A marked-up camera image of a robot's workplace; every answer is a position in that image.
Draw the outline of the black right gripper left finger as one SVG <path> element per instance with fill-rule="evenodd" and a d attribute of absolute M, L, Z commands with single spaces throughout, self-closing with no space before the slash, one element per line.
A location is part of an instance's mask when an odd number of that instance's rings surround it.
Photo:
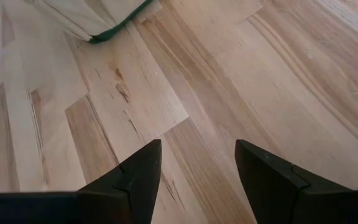
<path fill-rule="evenodd" d="M 150 223 L 161 166 L 154 139 L 80 190 L 0 193 L 0 223 Z"/>

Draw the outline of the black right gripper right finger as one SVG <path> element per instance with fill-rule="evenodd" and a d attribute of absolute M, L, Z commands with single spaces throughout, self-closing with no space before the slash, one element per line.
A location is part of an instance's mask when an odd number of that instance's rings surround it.
<path fill-rule="evenodd" d="M 358 223 L 351 190 L 238 139 L 235 160 L 257 223 Z"/>

